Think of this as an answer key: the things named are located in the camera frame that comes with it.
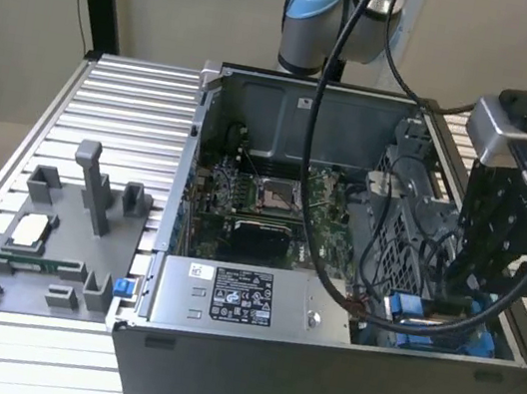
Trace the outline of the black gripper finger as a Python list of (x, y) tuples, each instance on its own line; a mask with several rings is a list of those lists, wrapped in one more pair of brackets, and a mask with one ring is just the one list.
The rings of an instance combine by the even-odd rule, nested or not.
[(513, 253), (513, 242), (508, 239), (496, 240), (488, 235), (482, 237), (479, 243), (470, 296), (481, 298), (504, 294), (511, 289), (513, 281), (507, 268), (520, 255)]
[(444, 275), (449, 296), (468, 293), (466, 283), (475, 270), (480, 239), (488, 235), (496, 240), (506, 238), (507, 205), (516, 173), (514, 169), (485, 167), (478, 160), (473, 163), (458, 223), (462, 246)]

